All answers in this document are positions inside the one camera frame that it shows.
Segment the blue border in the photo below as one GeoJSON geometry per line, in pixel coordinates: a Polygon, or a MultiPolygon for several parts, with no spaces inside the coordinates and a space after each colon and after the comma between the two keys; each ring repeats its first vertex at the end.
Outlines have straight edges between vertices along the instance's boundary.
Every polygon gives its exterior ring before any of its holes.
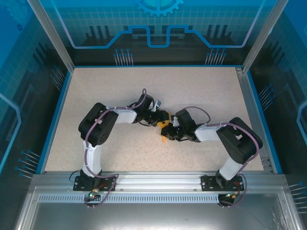
{"type": "Polygon", "coordinates": [[[242,67],[242,65],[223,65],[223,66],[207,66],[207,65],[166,65],[166,66],[75,66],[75,68],[133,68],[133,67],[242,67]]]}
{"type": "Polygon", "coordinates": [[[7,148],[6,148],[6,150],[5,150],[5,153],[4,153],[3,158],[2,158],[2,160],[1,160],[1,163],[0,163],[0,174],[1,174],[2,169],[3,169],[3,167],[4,167],[4,164],[5,164],[5,162],[6,162],[7,158],[8,158],[8,156],[9,156],[9,153],[10,153],[10,151],[11,151],[12,145],[13,145],[13,143],[14,143],[14,141],[15,141],[16,136],[17,136],[18,130],[19,130],[19,128],[20,128],[20,125],[21,125],[21,116],[20,116],[19,107],[18,107],[13,101],[10,101],[10,100],[9,100],[7,97],[5,97],[2,93],[0,93],[0,98],[1,98],[2,100],[4,100],[11,108],[13,108],[13,109],[15,110],[16,115],[17,115],[17,120],[18,120],[18,123],[17,123],[17,125],[16,125],[16,127],[15,127],[15,130],[14,130],[13,134],[12,134],[11,140],[10,140],[10,142],[9,142],[9,144],[8,144],[8,146],[7,146],[7,148]]]}
{"type": "Polygon", "coordinates": [[[204,43],[206,44],[209,48],[243,48],[248,39],[249,39],[249,36],[256,24],[256,21],[258,20],[258,17],[262,11],[262,8],[264,7],[265,3],[266,3],[267,0],[263,0],[262,1],[262,4],[259,6],[259,9],[257,11],[257,14],[248,30],[248,33],[243,41],[243,44],[242,45],[211,45],[205,38],[203,35],[201,35],[201,33],[198,31],[198,30],[190,30],[189,29],[189,25],[170,25],[168,26],[167,30],[166,30],[166,44],[165,45],[152,45],[151,44],[151,40],[150,40],[150,29],[147,25],[128,25],[128,30],[124,30],[124,31],[119,31],[113,38],[112,40],[106,45],[106,46],[76,46],[72,40],[72,37],[61,17],[61,14],[59,13],[58,11],[58,8],[54,2],[54,0],[50,0],[62,26],[63,26],[63,29],[66,33],[66,36],[68,37],[68,40],[71,44],[71,46],[75,49],[108,49],[122,34],[132,34],[132,30],[133,29],[146,29],[146,34],[147,34],[147,45],[148,47],[150,48],[166,48],[169,46],[169,43],[170,43],[170,30],[172,28],[183,28],[184,29],[184,32],[185,33],[189,33],[189,34],[195,34],[196,36],[199,37],[199,39],[204,43]]]}
{"type": "Polygon", "coordinates": [[[41,174],[45,170],[45,166],[46,166],[47,159],[50,153],[53,138],[57,130],[57,126],[59,123],[59,117],[61,115],[61,112],[64,106],[64,102],[65,102],[65,98],[66,98],[68,88],[71,82],[71,78],[72,78],[72,74],[67,72],[61,94],[59,95],[58,104],[57,104],[56,110],[54,111],[54,115],[53,115],[53,118],[50,124],[50,128],[49,128],[47,138],[44,144],[42,155],[40,156],[40,159],[38,162],[36,174],[41,174]]]}
{"type": "Polygon", "coordinates": [[[273,143],[270,131],[269,131],[269,127],[268,127],[267,121],[265,119],[265,116],[264,116],[264,113],[263,113],[263,110],[262,110],[262,107],[261,107],[261,104],[260,104],[260,100],[259,100],[259,97],[258,97],[258,94],[257,94],[257,91],[256,91],[254,81],[253,81],[249,71],[247,72],[247,74],[248,74],[248,80],[250,82],[251,89],[253,91],[253,94],[254,94],[254,97],[255,97],[255,100],[256,100],[256,104],[257,104],[257,107],[258,107],[260,118],[261,118],[261,121],[263,123],[264,131],[265,131],[265,134],[267,136],[267,140],[268,140],[271,152],[272,152],[272,157],[273,157],[273,160],[274,160],[276,171],[277,171],[278,174],[283,174],[282,168],[281,168],[279,160],[278,160],[277,152],[276,152],[276,149],[275,149],[275,146],[274,146],[274,143],[273,143]]]}
{"type": "MultiPolygon", "coordinates": [[[[76,68],[94,68],[94,67],[96,67],[96,68],[118,68],[117,66],[76,66],[76,68]]],[[[133,66],[133,67],[205,67],[205,65],[133,66]]],[[[206,66],[206,67],[242,67],[242,66],[241,65],[232,65],[232,66],[206,66]]],[[[256,88],[255,88],[255,85],[254,85],[254,81],[253,81],[249,71],[247,72],[247,76],[248,76],[248,80],[250,82],[251,89],[252,89],[252,92],[253,92],[255,100],[256,100],[257,108],[258,108],[258,111],[259,111],[259,114],[260,114],[260,117],[261,117],[261,121],[262,121],[263,126],[264,126],[264,130],[265,130],[267,140],[268,140],[271,152],[272,152],[272,157],[273,157],[273,160],[274,160],[274,164],[275,164],[277,173],[283,174],[283,171],[282,171],[282,168],[280,166],[280,163],[279,163],[279,160],[278,160],[278,157],[277,157],[277,153],[276,153],[276,150],[275,150],[275,147],[274,147],[274,144],[273,144],[273,140],[272,140],[269,128],[268,128],[268,124],[265,120],[264,113],[263,113],[263,110],[261,108],[261,104],[260,104],[260,101],[259,101],[259,98],[258,98],[258,95],[257,95],[257,91],[256,91],[256,88]]],[[[52,122],[51,122],[50,129],[49,129],[49,132],[48,132],[45,144],[44,144],[42,155],[41,155],[41,158],[40,158],[39,163],[38,163],[38,167],[37,167],[37,170],[36,170],[36,173],[38,173],[38,174],[42,173],[42,171],[45,169],[47,159],[48,159],[48,155],[50,153],[51,145],[52,145],[52,142],[53,142],[53,138],[54,138],[54,135],[55,135],[58,123],[59,123],[59,118],[60,118],[60,115],[61,115],[61,112],[62,112],[62,109],[63,109],[63,106],[64,106],[64,102],[65,102],[65,98],[66,98],[66,95],[67,95],[67,92],[68,92],[68,88],[69,88],[69,85],[70,85],[70,82],[71,82],[71,78],[72,78],[72,74],[70,74],[68,72],[67,76],[65,78],[65,81],[64,81],[63,90],[61,91],[59,101],[58,101],[56,110],[54,112],[53,118],[52,118],[52,122]]]]}
{"type": "Polygon", "coordinates": [[[304,131],[304,128],[302,126],[302,123],[301,123],[301,116],[302,116],[302,111],[303,109],[307,106],[307,100],[304,101],[303,103],[300,104],[299,108],[298,108],[298,112],[297,112],[297,118],[296,118],[296,123],[298,125],[298,128],[299,130],[301,131],[301,134],[303,136],[303,139],[307,145],[307,135],[304,131]]]}

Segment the vent slot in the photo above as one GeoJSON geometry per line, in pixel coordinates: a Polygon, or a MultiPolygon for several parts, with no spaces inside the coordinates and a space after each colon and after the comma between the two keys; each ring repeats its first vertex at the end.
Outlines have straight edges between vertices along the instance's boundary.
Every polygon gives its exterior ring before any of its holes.
{"type": "MultiPolygon", "coordinates": [[[[39,203],[83,203],[87,194],[43,194],[39,203]]],[[[91,203],[99,203],[102,197],[91,203]]],[[[110,194],[106,203],[218,203],[217,194],[110,194]]]]}

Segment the enclosure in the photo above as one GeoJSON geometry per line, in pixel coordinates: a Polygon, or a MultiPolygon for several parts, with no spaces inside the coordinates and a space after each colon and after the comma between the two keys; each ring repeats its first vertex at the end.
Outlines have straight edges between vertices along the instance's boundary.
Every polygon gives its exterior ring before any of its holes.
{"type": "Polygon", "coordinates": [[[1,229],[305,229],[306,8],[1,1],[1,229]],[[239,205],[203,191],[201,177],[228,158],[222,142],[163,142],[159,127],[116,124],[101,153],[102,175],[119,173],[115,190],[87,209],[88,192],[73,190],[84,164],[78,126],[95,103],[127,106],[143,88],[172,115],[198,106],[210,123],[240,117],[261,138],[239,205]]]}

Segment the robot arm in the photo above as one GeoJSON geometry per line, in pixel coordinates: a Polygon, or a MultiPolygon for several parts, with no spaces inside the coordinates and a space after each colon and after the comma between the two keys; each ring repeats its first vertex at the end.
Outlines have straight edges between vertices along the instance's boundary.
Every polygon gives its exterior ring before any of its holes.
{"type": "MultiPolygon", "coordinates": [[[[137,123],[142,120],[148,123],[148,126],[156,126],[158,123],[165,123],[161,129],[161,135],[170,140],[177,141],[193,141],[203,142],[207,140],[220,140],[225,146],[229,157],[220,170],[217,171],[215,181],[219,188],[224,190],[227,185],[232,182],[237,173],[240,172],[246,162],[256,154],[257,149],[254,141],[245,132],[238,128],[231,127],[233,124],[248,132],[253,139],[257,142],[259,149],[262,147],[261,139],[238,117],[232,119],[228,125],[225,123],[220,124],[196,124],[191,118],[186,109],[177,112],[174,116],[169,115],[168,112],[160,110],[161,103],[155,102],[153,98],[144,94],[139,98],[140,104],[135,109],[118,108],[114,109],[104,116],[104,118],[93,128],[88,137],[88,151],[87,151],[87,164],[88,168],[96,175],[101,173],[100,157],[102,145],[108,139],[112,128],[118,123],[137,123]]],[[[84,148],[86,148],[85,137],[100,117],[100,115],[108,108],[97,103],[86,115],[79,125],[81,138],[83,139],[84,148]]],[[[84,164],[80,176],[97,186],[96,177],[87,170],[84,164]]]]}
{"type": "Polygon", "coordinates": [[[177,141],[220,140],[229,157],[217,171],[215,180],[219,187],[224,189],[257,151],[254,141],[242,130],[230,126],[231,124],[247,131],[256,140],[259,149],[262,147],[261,139],[240,118],[233,118],[228,125],[225,123],[196,125],[186,109],[177,112],[172,117],[171,123],[162,128],[161,135],[177,141]]]}
{"type": "MultiPolygon", "coordinates": [[[[140,104],[143,101],[143,97],[144,95],[139,98],[136,104],[140,104]]],[[[103,144],[108,139],[115,124],[137,123],[145,120],[149,126],[156,126],[160,121],[169,120],[169,114],[164,110],[160,110],[160,106],[160,101],[155,102],[151,96],[146,95],[143,103],[135,109],[116,108],[108,112],[101,122],[94,127],[88,138],[87,164],[91,171],[97,175],[101,173],[100,159],[103,144]]],[[[84,150],[86,149],[85,137],[89,129],[107,109],[105,105],[96,103],[80,123],[79,132],[83,139],[84,150]]],[[[80,176],[90,181],[91,184],[95,184],[93,179],[94,175],[87,170],[85,163],[80,172],[80,176]]]]}

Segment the metal base plate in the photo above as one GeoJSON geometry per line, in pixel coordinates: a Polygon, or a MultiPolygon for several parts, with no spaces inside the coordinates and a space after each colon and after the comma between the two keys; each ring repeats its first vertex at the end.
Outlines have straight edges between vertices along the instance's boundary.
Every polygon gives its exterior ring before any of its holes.
{"type": "Polygon", "coordinates": [[[235,192],[235,191],[238,191],[238,187],[234,184],[234,182],[239,182],[240,191],[244,191],[244,185],[243,185],[243,180],[241,176],[235,176],[231,181],[229,181],[225,189],[221,189],[215,180],[215,176],[204,175],[201,177],[201,190],[203,192],[212,192],[212,191],[235,192]]]}
{"type": "MultiPolygon", "coordinates": [[[[106,178],[106,179],[100,179],[100,183],[99,184],[103,184],[102,187],[99,188],[100,192],[107,192],[109,191],[112,183],[114,182],[114,180],[116,179],[116,177],[111,177],[111,178],[106,178]]],[[[113,186],[111,191],[115,191],[115,187],[116,185],[113,186]]],[[[92,191],[94,189],[93,185],[91,185],[90,183],[88,183],[83,177],[81,176],[76,176],[75,178],[75,183],[73,185],[73,190],[74,191],[92,191]]]]}

